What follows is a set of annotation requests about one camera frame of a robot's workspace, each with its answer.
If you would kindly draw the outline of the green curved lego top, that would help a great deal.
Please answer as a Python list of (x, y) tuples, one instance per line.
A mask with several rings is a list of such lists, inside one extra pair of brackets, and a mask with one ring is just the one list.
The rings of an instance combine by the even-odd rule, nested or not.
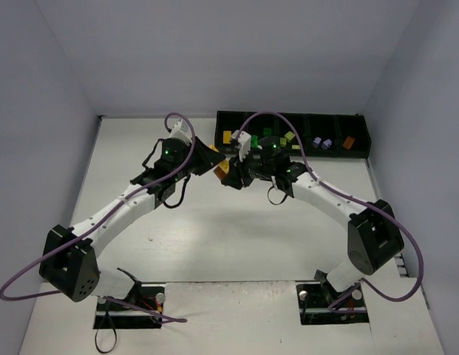
[(256, 146), (256, 145), (258, 144), (258, 141), (259, 141), (259, 140), (258, 140), (258, 136), (257, 136), (257, 135), (252, 135), (252, 136), (251, 136), (251, 144), (252, 144), (252, 145), (255, 145), (255, 146)]

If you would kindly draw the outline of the yellow curved lego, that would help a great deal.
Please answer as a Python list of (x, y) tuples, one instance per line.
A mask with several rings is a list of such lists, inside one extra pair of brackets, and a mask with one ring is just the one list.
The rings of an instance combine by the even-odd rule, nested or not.
[(222, 132), (222, 143), (225, 145), (229, 145), (232, 140), (232, 132), (230, 130), (224, 130)]

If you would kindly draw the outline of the brown lego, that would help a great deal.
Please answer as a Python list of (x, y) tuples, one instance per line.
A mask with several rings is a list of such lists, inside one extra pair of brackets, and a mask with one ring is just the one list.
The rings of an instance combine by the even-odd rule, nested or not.
[(223, 169), (219, 166), (214, 170), (214, 174), (218, 177), (218, 179), (221, 182), (225, 180), (225, 178), (228, 176), (228, 173), (229, 173), (229, 169)]

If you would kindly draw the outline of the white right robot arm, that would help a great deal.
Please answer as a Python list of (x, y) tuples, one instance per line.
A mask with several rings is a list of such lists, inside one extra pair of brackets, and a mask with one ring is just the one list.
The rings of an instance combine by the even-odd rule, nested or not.
[(329, 291), (346, 291), (376, 273), (404, 248), (392, 208), (386, 201), (371, 203), (337, 189), (305, 163), (291, 160), (274, 137), (262, 139), (257, 156), (251, 150), (251, 136), (247, 132), (234, 132), (231, 145), (237, 153), (228, 161), (223, 185), (243, 189), (256, 179), (270, 182), (273, 188), (310, 204), (346, 231), (346, 251), (340, 262), (329, 272), (316, 272), (316, 279)]

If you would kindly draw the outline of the purple lego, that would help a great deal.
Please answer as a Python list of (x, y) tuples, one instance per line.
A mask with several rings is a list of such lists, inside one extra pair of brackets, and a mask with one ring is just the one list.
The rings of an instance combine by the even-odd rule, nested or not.
[(318, 149), (320, 148), (322, 145), (322, 139), (320, 137), (316, 137), (313, 139), (313, 142), (312, 142), (312, 147), (314, 149)]
[(321, 147), (322, 147), (323, 150), (329, 150), (331, 148), (332, 144), (333, 144), (333, 142), (331, 141), (331, 139), (327, 139), (327, 140), (322, 142)]

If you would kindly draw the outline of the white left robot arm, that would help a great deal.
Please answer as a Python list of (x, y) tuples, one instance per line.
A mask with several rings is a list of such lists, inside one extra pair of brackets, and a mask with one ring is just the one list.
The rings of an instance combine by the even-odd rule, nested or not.
[(99, 256), (121, 232), (165, 203), (178, 182), (203, 175), (224, 159), (201, 140), (164, 139), (160, 158), (108, 206), (72, 227), (57, 225), (49, 231), (40, 276), (73, 302), (89, 296), (135, 300), (140, 281), (122, 268), (100, 268)]

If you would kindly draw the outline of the yellow long lego brick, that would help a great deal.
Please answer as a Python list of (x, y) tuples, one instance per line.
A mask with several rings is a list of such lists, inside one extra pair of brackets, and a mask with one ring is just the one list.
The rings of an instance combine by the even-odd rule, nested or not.
[[(212, 150), (214, 150), (215, 152), (219, 152), (218, 148), (217, 148), (215, 145), (213, 145), (213, 144), (210, 145), (210, 148), (211, 148)], [(227, 174), (227, 173), (229, 172), (229, 169), (230, 169), (229, 161), (228, 161), (227, 159), (223, 160), (222, 162), (220, 162), (220, 163), (218, 164), (218, 167), (219, 167), (221, 170), (223, 170), (224, 173)]]

